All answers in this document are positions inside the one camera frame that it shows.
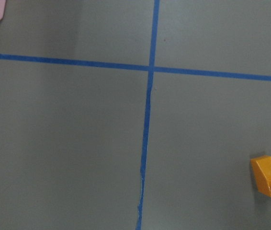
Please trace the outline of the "orange lego block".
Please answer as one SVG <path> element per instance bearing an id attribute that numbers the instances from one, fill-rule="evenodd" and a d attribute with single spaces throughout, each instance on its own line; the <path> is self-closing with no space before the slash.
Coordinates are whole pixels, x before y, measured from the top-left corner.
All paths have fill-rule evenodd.
<path id="1" fill-rule="evenodd" d="M 258 191 L 271 197 L 271 156 L 262 155 L 252 158 L 250 164 Z"/>

